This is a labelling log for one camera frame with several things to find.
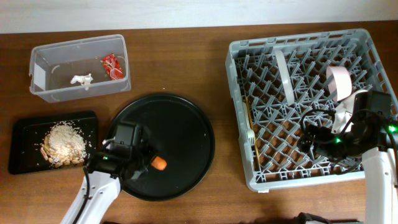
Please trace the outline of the orange carrot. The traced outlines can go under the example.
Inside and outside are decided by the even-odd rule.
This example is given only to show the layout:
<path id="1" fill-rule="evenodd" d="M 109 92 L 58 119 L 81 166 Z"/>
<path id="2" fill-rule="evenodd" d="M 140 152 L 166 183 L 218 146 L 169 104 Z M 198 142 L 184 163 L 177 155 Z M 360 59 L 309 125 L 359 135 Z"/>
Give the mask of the orange carrot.
<path id="1" fill-rule="evenodd" d="M 167 167 L 167 162 L 159 156 L 155 156 L 150 164 L 157 170 L 164 170 Z"/>

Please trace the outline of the white tissue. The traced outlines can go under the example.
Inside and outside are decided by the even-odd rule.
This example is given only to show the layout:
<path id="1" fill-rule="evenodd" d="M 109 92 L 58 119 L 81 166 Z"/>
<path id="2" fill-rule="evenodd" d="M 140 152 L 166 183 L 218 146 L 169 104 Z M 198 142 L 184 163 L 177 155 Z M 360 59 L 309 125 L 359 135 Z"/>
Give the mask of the white tissue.
<path id="1" fill-rule="evenodd" d="M 91 82 L 93 81 L 93 77 L 89 73 L 88 75 L 75 75 L 70 83 L 76 84 L 79 83 L 80 85 L 85 87 L 85 90 L 89 90 Z"/>

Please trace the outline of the red snack wrapper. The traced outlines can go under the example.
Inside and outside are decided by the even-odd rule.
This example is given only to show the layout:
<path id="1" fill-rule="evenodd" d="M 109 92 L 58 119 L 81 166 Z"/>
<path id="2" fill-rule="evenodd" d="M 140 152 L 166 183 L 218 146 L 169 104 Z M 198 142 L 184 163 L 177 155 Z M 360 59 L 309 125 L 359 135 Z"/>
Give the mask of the red snack wrapper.
<path id="1" fill-rule="evenodd" d="M 106 73 L 109 75 L 110 79 L 121 80 L 124 78 L 123 70 L 114 54 L 109 54 L 105 56 L 101 60 L 101 63 L 103 64 L 103 67 L 106 70 Z"/>

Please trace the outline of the grey plate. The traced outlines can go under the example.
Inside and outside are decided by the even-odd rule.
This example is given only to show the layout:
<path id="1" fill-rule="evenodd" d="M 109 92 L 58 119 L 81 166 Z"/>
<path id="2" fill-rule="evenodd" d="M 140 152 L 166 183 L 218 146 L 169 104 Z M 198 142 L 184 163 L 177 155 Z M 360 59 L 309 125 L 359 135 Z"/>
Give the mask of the grey plate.
<path id="1" fill-rule="evenodd" d="M 288 105 L 292 105 L 295 102 L 294 91 L 283 52 L 281 50 L 276 50 L 275 58 L 279 68 L 282 85 L 284 87 L 285 99 Z"/>

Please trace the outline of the white plastic fork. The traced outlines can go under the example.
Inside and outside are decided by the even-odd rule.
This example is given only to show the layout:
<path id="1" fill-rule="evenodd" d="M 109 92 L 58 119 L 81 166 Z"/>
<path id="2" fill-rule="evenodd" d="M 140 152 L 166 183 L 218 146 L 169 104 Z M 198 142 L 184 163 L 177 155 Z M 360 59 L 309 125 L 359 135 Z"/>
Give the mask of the white plastic fork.
<path id="1" fill-rule="evenodd" d="M 249 115 L 248 115 L 248 108 L 245 104 L 245 102 L 242 102 L 242 106 L 243 106 L 243 111 L 244 111 L 244 116 L 245 116 L 245 120 L 246 120 L 246 126 L 247 126 L 247 137 L 249 140 L 249 143 L 251 146 L 255 145 L 255 134 L 254 131 L 251 128 L 251 124 L 250 124 L 250 120 L 249 120 Z"/>

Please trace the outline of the wooden chopstick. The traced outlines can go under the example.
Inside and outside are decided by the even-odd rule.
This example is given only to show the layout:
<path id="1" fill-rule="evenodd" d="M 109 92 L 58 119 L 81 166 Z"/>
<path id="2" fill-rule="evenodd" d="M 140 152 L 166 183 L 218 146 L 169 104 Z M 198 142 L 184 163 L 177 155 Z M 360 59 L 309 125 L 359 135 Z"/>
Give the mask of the wooden chopstick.
<path id="1" fill-rule="evenodd" d="M 256 146 L 256 135 L 254 132 L 254 126 L 253 126 L 253 122 L 252 122 L 252 118 L 251 118 L 251 108 L 250 108 L 249 100 L 248 100 L 247 96 L 245 96 L 245 104 L 246 104 L 246 108 L 247 108 L 247 112 L 248 112 L 249 126 L 250 126 L 249 138 L 250 138 L 251 144 L 254 146 L 258 170 L 261 171 L 261 162 L 260 162 L 260 157 L 259 157 L 259 151 Z"/>

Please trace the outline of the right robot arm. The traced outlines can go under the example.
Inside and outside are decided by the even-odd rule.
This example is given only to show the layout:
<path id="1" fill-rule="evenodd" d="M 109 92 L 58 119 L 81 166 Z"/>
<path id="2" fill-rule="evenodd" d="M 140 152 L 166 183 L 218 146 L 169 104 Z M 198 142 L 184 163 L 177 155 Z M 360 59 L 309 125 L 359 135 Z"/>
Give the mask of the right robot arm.
<path id="1" fill-rule="evenodd" d="M 349 173 L 362 166 L 366 179 L 366 223 L 397 223 L 397 120 L 391 115 L 391 95 L 358 90 L 335 110 L 326 128 L 305 124 L 298 147 L 326 157 Z"/>

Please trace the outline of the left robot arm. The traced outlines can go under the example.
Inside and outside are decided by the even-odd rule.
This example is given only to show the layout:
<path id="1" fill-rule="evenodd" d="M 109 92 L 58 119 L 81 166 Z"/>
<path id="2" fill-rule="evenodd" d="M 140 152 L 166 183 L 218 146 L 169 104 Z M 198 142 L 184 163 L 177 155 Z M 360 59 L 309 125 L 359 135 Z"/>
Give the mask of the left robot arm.
<path id="1" fill-rule="evenodd" d="M 123 187 L 148 172 L 157 151 L 147 126 L 121 122 L 87 165 L 82 185 L 62 223 L 99 223 Z"/>

